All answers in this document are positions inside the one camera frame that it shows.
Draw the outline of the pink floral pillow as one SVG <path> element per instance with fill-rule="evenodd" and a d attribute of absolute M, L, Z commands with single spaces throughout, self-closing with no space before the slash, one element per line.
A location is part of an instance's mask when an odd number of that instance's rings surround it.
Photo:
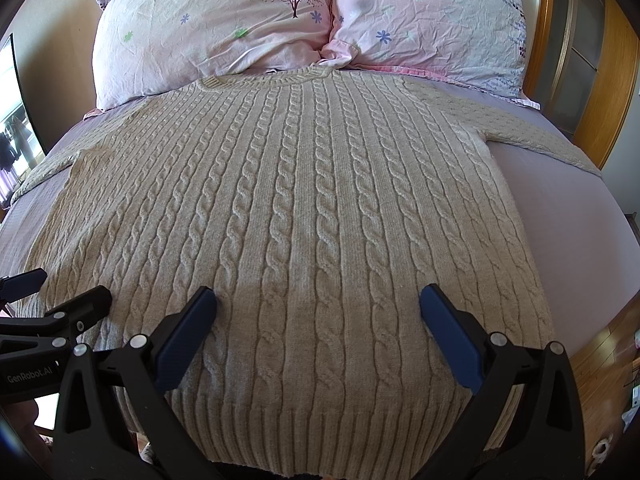
<path fill-rule="evenodd" d="M 320 61 L 331 0 L 96 0 L 96 108 L 207 76 L 296 70 Z"/>
<path fill-rule="evenodd" d="M 333 0 L 322 62 L 526 98 L 522 0 Z"/>

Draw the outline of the window at left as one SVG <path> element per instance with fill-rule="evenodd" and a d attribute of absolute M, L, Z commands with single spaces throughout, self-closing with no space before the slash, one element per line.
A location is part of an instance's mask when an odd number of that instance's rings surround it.
<path fill-rule="evenodd" d="M 14 193 L 43 161 L 44 153 L 23 100 L 12 34 L 2 44 L 0 62 L 0 196 L 1 209 L 8 210 Z"/>

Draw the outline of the left pink floral pillow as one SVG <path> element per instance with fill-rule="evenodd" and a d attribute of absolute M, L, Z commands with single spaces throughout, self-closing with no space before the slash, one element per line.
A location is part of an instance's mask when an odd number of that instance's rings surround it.
<path fill-rule="evenodd" d="M 331 0 L 96 0 L 96 108 L 207 76 L 296 70 L 320 61 Z"/>

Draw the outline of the wooden headboard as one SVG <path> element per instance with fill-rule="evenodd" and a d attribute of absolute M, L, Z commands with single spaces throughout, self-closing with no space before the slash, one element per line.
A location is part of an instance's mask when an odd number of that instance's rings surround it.
<path fill-rule="evenodd" d="M 639 37 L 616 0 L 539 0 L 525 93 L 600 169 L 623 129 Z"/>

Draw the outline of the cluttered wooden desk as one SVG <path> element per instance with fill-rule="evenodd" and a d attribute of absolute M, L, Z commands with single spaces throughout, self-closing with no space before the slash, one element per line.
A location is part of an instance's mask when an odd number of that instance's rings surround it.
<path fill-rule="evenodd" d="M 630 404 L 634 334 L 639 328 L 639 294 L 588 344 L 570 358 L 582 404 L 585 427 L 585 470 L 603 439 L 614 448 L 623 434 L 623 412 Z"/>

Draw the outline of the right pink floral pillow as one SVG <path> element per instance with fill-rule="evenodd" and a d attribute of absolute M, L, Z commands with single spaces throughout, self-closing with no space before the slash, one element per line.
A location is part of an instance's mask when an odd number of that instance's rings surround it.
<path fill-rule="evenodd" d="M 526 98 L 522 0 L 333 0 L 322 62 Z"/>

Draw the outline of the beige cable-knit sweater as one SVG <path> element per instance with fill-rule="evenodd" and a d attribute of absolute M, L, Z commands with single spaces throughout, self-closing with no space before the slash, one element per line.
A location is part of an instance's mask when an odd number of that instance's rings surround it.
<path fill-rule="evenodd" d="M 209 77 L 122 107 L 17 192 L 66 174 L 27 244 L 48 279 L 17 311 L 104 285 L 101 350 L 208 286 L 218 318 L 169 402 L 210 460 L 407 479 L 469 399 L 421 321 L 424 286 L 517 344 L 553 336 L 490 142 L 593 170 L 557 133 L 387 74 Z"/>

